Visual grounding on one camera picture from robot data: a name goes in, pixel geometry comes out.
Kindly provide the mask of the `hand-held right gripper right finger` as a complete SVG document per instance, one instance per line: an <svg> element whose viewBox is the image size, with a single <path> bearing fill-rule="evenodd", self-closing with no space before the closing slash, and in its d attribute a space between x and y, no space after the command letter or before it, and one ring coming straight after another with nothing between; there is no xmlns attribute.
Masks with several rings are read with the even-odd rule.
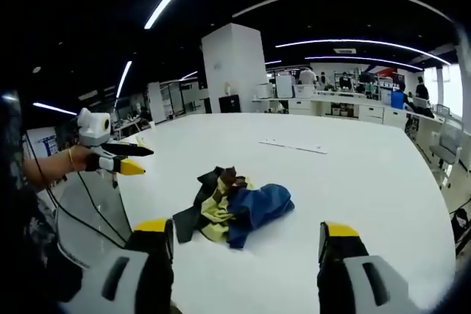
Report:
<svg viewBox="0 0 471 314"><path fill-rule="evenodd" d="M320 224L317 287L320 313L420 312L404 278L346 224Z"/></svg>

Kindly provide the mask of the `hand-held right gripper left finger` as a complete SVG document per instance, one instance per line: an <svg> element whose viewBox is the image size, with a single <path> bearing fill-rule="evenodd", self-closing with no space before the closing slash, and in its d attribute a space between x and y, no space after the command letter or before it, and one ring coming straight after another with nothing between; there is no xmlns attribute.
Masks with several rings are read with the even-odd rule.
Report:
<svg viewBox="0 0 471 314"><path fill-rule="evenodd" d="M83 275L79 313L170 313L174 282L173 222L144 221L125 247Z"/></svg>

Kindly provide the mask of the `person's left hand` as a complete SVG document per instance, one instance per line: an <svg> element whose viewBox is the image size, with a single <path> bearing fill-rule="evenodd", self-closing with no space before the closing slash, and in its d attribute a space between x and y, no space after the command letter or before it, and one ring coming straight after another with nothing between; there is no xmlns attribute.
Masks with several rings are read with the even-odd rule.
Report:
<svg viewBox="0 0 471 314"><path fill-rule="evenodd" d="M68 150L71 165L76 172L96 171L99 168L99 155L88 147L72 146Z"/></svg>

